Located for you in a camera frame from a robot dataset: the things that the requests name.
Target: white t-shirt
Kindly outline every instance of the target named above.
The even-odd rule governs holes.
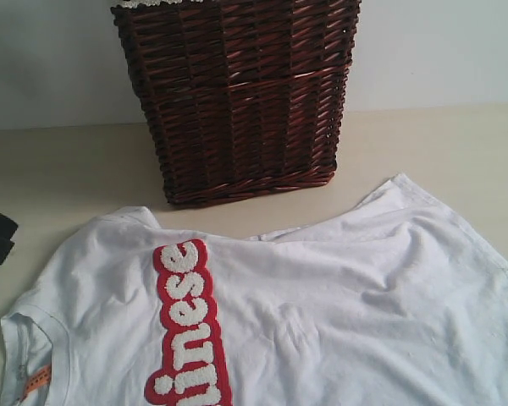
[[[508,262],[405,175],[248,240],[95,218],[2,324],[1,406],[508,406]]]

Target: woven wicker texture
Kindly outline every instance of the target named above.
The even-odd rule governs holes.
[[[170,203],[207,206],[333,177],[359,0],[112,12]]]

